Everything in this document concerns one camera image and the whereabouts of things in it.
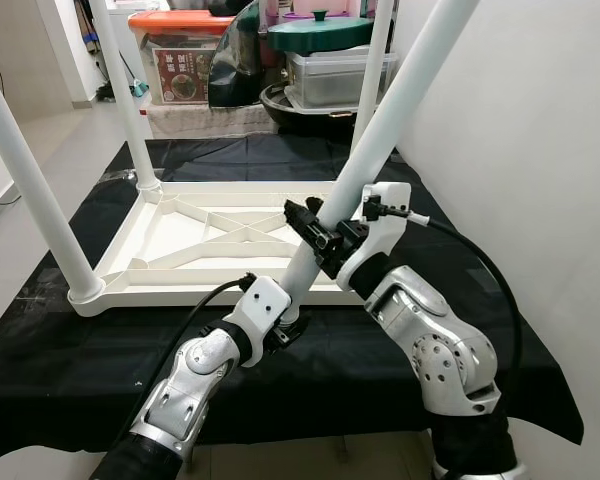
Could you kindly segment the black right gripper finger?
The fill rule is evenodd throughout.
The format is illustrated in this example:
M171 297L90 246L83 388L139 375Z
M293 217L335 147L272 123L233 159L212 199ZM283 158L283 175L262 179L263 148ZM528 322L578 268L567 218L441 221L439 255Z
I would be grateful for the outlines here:
M305 198L304 204L290 200L283 204L283 218L288 227L299 234L301 241L315 251L315 255L326 255L333 248L336 234L319 224L317 212L324 204L323 198Z

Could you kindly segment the white plastic table leg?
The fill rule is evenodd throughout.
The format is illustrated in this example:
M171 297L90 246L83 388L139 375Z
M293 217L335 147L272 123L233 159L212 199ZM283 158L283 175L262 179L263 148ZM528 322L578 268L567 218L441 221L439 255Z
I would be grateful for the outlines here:
M105 310L102 301L105 284L91 268L85 252L70 228L70 223L59 207L41 173L38 161L18 128L15 116L9 110L0 92L0 160L20 192L35 221L41 237L48 243L50 253L68 284L67 300L73 311L90 317Z
M135 97L130 91L130 83L125 74L125 63L117 49L117 35L108 22L107 6L105 0L85 0L91 9L91 23L93 23L102 58L111 90L114 95L114 104L120 110L120 118L126 133L126 145L132 163L134 163L136 189L145 200L159 200L163 195L162 183L155 175L152 159L145 145L145 134L141 128L140 111L135 105Z
M376 113L379 96L381 96L384 54L390 40L396 5L397 0L376 0L376 10L374 10L376 18L373 20L372 37L370 37L363 81L361 81L360 99L356 111L358 118L355 120L354 132L352 132L351 150L359 146L370 119Z
M437 0L376 113L369 116L363 136L352 146L331 195L315 215L324 228L335 229L354 215L361 188L376 180L479 1Z

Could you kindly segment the white plastic children table top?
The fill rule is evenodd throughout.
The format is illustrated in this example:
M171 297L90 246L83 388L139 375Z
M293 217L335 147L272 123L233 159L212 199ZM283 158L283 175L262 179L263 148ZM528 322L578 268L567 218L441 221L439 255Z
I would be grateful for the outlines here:
M137 198L95 266L102 292L73 301L90 317L108 308L194 306L246 273L280 282L303 239L285 201L327 198L331 180L166 182Z

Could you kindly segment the black round basin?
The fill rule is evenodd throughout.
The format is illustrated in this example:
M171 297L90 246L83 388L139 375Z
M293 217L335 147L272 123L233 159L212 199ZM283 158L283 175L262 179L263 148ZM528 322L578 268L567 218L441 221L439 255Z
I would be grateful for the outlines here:
M277 124L278 132L305 137L322 137L342 143L350 143L358 114L355 111L318 109L317 113L305 113L295 108L285 95L285 84L274 83L259 93L260 105Z

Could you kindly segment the clear plastic storage container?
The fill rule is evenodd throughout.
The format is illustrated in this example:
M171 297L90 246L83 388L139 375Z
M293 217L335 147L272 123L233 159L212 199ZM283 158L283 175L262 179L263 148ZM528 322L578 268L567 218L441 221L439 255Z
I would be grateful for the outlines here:
M355 109L369 51L370 46L363 45L306 56L286 52L287 84L283 92L287 100L300 109Z

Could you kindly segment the beige low bench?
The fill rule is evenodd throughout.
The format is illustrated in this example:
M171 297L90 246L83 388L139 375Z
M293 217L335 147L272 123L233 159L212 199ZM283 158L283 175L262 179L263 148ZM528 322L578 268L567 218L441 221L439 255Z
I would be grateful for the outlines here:
M155 140L213 140L278 132L278 124L260 104L245 108L208 108L205 104L153 105L141 114Z

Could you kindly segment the black plastic bag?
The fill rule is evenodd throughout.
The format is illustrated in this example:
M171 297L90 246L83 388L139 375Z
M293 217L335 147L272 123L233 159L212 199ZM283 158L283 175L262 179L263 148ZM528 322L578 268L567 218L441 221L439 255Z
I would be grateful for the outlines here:
M210 108L244 108L258 102L265 68L260 51L259 0L210 0L213 18L232 18L210 61Z

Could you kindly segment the green round pot lid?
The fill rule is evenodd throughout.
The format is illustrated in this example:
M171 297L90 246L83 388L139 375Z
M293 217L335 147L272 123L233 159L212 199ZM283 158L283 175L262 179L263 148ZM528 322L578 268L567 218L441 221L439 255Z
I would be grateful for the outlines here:
M314 18L291 20L268 29L267 41L273 50L283 52L338 51L368 45L373 20L361 17L328 17L317 10Z

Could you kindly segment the orange-lidded printed storage box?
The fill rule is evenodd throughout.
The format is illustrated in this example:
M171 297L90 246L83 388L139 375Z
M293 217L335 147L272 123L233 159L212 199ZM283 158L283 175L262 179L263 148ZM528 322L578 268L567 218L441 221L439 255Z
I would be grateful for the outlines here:
M128 17L153 104L208 104L210 63L232 20L208 10L146 10Z

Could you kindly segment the black tablecloth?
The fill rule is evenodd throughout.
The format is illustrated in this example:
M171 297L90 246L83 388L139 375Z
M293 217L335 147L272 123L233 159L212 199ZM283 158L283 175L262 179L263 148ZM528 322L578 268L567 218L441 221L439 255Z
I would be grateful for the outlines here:
M296 134L150 140L146 147L162 180L333 180L350 151L347 143ZM393 152L377 179L410 182L411 209L448 221L419 175L399 160ZM131 166L123 143L103 173ZM91 265L98 264L136 198L131 186L93 188L72 215L71 229ZM472 253L436 230L410 227L395 255L443 293L461 320L478 326L501 355L509 355L507 302ZM58 268L49 253L25 269L29 276L22 285L48 268ZM0 315L0 457L29 445L107 451L190 310L20 316L9 314L9 305ZM310 324L296 343L224 380L198 444L420 431L429 425L408 357L360 305L305 308L303 315ZM524 342L510 416L582 443L584 422L560 366L529 325Z

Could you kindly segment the black floor mop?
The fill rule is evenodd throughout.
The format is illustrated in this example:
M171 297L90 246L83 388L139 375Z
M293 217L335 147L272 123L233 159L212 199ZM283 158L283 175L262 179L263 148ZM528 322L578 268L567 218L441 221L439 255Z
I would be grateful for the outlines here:
M93 56L96 69L102 74L104 81L102 86L96 88L96 100L113 102L114 92L111 87L111 81L109 81L108 68L107 64L105 64L103 51L96 49L91 52L91 56ZM149 84L144 81L144 78L140 73L136 73L136 70L127 63L126 58L121 58L121 61L128 79L128 91L130 91L131 95L136 97L136 99L141 99L141 97L149 91Z

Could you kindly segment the clear tape patch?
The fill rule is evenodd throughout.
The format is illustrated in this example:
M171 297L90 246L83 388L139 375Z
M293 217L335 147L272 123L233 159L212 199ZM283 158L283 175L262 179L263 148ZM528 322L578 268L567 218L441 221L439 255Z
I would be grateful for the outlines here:
M47 314L72 314L70 284L58 268L40 270L29 282L22 285L8 307L9 314L41 316Z

